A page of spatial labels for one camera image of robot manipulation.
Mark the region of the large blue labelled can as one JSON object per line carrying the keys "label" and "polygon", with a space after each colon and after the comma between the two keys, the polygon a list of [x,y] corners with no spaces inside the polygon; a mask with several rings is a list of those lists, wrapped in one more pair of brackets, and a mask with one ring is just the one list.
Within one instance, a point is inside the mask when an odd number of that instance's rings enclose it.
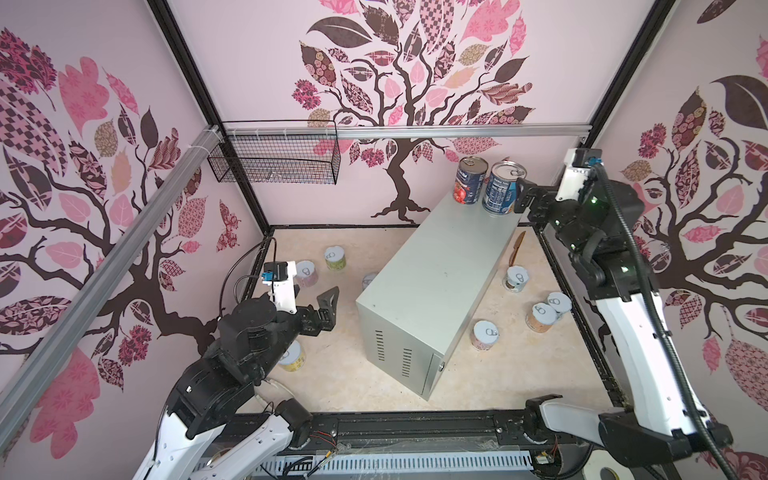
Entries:
{"label": "large blue labelled can", "polygon": [[506,215],[517,198],[517,181],[527,177],[527,170],[511,160],[496,163],[490,170],[482,199],[484,209],[494,215]]}

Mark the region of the dark tomato can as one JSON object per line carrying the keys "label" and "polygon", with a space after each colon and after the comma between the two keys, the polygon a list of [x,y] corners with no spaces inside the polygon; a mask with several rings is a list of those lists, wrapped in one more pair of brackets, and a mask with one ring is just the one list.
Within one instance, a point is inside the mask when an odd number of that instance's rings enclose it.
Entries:
{"label": "dark tomato can", "polygon": [[477,156],[462,158],[455,177],[453,188],[454,200],[464,205],[477,203],[480,199],[488,168],[488,162],[483,158]]}

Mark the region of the pink labelled can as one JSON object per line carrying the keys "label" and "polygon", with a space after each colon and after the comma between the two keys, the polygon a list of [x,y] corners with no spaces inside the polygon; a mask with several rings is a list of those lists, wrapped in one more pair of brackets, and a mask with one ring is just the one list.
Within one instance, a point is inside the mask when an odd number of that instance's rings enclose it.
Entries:
{"label": "pink labelled can", "polygon": [[472,326],[470,340],[473,347],[477,350],[490,350],[498,343],[498,327],[489,320],[478,320]]}

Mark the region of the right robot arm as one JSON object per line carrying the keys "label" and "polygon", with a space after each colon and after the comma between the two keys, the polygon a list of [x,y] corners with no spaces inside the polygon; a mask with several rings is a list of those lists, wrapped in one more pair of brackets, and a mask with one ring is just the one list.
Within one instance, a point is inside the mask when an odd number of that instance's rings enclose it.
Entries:
{"label": "right robot arm", "polygon": [[554,187],[518,183],[515,212],[554,228],[610,330],[631,393],[629,406],[603,412],[559,395],[531,399],[525,432],[537,441],[554,433],[577,437],[629,468],[704,452],[734,479],[737,473],[723,453],[733,436],[695,396],[663,318],[653,272],[632,234],[643,209],[632,187],[613,180],[589,180],[567,199]]}

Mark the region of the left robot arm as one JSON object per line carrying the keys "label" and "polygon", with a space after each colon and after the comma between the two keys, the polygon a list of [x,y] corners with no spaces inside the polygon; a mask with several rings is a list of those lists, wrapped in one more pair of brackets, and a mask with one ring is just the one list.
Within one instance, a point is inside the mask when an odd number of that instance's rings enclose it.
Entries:
{"label": "left robot arm", "polygon": [[304,446],[313,417],[297,400],[288,399],[264,413],[262,423],[218,460],[204,468],[198,465],[297,337],[316,337],[335,327],[339,293],[333,287],[318,296],[317,307],[299,307],[293,313],[279,310],[262,295],[224,316],[219,339],[173,386],[135,478],[243,479],[273,455]]}

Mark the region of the pink small can left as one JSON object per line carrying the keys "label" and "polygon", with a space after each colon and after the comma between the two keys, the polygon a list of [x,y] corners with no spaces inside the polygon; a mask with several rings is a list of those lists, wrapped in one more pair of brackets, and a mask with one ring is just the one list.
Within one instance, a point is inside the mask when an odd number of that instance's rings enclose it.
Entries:
{"label": "pink small can left", "polygon": [[318,282],[316,265],[310,260],[301,260],[296,263],[296,282],[301,288],[310,288]]}

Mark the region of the yellow labelled can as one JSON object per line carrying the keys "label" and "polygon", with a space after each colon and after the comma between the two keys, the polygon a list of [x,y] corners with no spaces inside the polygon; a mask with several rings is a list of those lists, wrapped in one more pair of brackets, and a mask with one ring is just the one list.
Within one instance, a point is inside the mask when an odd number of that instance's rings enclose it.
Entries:
{"label": "yellow labelled can", "polygon": [[305,363],[305,352],[298,340],[294,340],[288,347],[278,366],[288,372],[299,370]]}

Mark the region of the white small can right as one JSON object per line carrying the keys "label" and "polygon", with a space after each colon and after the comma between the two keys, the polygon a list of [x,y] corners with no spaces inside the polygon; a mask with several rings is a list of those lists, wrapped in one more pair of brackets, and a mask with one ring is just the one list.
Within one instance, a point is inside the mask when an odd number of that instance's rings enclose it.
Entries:
{"label": "white small can right", "polygon": [[507,268],[503,285],[508,291],[520,293],[525,289],[529,280],[528,270],[522,266],[514,265]]}

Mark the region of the grey metal cabinet box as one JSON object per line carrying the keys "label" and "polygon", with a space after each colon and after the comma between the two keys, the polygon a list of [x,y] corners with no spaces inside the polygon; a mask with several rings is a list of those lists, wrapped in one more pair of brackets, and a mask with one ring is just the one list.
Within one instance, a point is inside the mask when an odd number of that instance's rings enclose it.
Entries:
{"label": "grey metal cabinet box", "polygon": [[520,220],[446,195],[356,299],[367,359],[429,399]]}

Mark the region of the orange labelled can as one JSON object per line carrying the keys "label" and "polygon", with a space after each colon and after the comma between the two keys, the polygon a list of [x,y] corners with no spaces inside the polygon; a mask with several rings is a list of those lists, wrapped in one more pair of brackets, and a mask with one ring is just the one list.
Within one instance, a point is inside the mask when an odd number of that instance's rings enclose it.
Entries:
{"label": "orange labelled can", "polygon": [[557,320],[557,312],[548,303],[535,303],[525,319],[527,326],[536,333],[546,333]]}

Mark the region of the white tape roll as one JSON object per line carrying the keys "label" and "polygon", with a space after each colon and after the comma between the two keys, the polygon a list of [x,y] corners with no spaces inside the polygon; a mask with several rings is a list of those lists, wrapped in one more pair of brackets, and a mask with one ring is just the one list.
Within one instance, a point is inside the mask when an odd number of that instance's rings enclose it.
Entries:
{"label": "white tape roll", "polygon": [[632,471],[605,451],[593,452],[583,467],[584,480],[634,480]]}

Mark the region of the wooden handled knife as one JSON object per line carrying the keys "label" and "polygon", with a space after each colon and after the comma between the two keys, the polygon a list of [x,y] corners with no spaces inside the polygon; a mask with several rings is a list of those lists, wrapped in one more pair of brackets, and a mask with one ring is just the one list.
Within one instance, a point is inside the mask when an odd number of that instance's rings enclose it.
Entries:
{"label": "wooden handled knife", "polygon": [[524,241],[524,239],[525,239],[525,235],[526,235],[526,232],[525,232],[525,231],[523,231],[523,232],[522,232],[522,233],[520,233],[520,234],[517,236],[517,238],[515,239],[515,241],[514,241],[514,243],[513,243],[513,248],[512,248],[512,250],[511,250],[511,254],[510,254],[510,256],[509,256],[509,260],[508,260],[508,266],[509,266],[509,267],[512,267],[512,266],[514,266],[514,265],[515,265],[515,263],[516,263],[516,258],[517,258],[517,255],[518,255],[518,253],[519,253],[519,251],[520,251],[520,248],[521,248],[521,246],[522,246],[522,243],[523,243],[523,241]]}

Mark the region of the aluminium rail back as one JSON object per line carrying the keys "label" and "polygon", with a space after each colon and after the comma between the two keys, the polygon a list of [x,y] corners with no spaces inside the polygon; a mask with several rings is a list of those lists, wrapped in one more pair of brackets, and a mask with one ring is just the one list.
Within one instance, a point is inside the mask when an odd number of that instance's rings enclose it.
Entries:
{"label": "aluminium rail back", "polygon": [[338,139],[398,138],[475,138],[475,137],[579,137],[586,138],[588,124],[515,124],[515,125],[449,125],[449,126],[355,126],[355,127],[235,127],[226,132],[232,136],[255,135],[279,137],[297,135],[331,136]]}

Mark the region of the black base frame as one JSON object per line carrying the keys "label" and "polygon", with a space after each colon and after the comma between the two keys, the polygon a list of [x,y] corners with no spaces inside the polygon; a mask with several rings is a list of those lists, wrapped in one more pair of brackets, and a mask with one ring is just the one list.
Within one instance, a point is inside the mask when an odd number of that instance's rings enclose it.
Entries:
{"label": "black base frame", "polygon": [[275,411],[231,414],[204,429],[176,414],[159,427],[138,479],[241,479],[285,450],[340,451],[392,446],[406,441],[462,443],[490,438],[501,446],[543,450],[579,440],[602,447],[621,465],[647,467],[689,456],[692,448],[679,428],[657,433],[639,424],[638,410],[597,413],[547,395],[521,410],[372,412],[311,414],[297,400]]}

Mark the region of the aluminium rail left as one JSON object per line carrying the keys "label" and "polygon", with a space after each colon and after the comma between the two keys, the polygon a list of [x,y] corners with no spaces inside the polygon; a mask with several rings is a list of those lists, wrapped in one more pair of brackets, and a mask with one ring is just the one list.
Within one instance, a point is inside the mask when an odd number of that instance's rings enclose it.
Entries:
{"label": "aluminium rail left", "polygon": [[157,230],[176,198],[209,151],[222,140],[223,129],[205,127],[183,153],[164,184],[150,198],[136,220],[107,254],[105,262],[72,299],[61,319],[21,365],[1,393],[1,447],[6,448],[68,360],[103,305],[127,274]]}

